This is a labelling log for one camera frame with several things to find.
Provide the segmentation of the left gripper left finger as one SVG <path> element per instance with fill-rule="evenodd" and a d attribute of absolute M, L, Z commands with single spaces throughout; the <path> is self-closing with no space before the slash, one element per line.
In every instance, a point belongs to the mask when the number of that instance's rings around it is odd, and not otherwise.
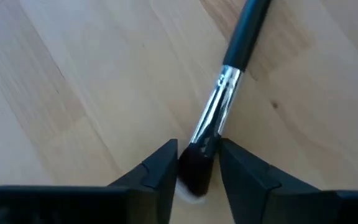
<path fill-rule="evenodd" d="M 0 186 L 0 224 L 169 224 L 178 141 L 102 186 Z"/>

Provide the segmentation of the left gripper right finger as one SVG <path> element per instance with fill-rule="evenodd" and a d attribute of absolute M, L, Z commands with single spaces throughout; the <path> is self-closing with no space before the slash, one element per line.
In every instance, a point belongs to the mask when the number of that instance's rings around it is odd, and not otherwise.
<path fill-rule="evenodd" d="M 358 190 L 320 190 L 221 141 L 221 176 L 236 224 L 358 224 Z"/>

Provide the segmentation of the black brush dark round head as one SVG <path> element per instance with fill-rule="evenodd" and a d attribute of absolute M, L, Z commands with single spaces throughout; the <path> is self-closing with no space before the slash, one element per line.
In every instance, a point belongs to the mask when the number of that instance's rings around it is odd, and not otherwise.
<path fill-rule="evenodd" d="M 208 193 L 214 157 L 232 103 L 272 0 L 246 0 L 231 35 L 221 69 L 188 146 L 178 158 L 175 193 L 202 203 Z"/>

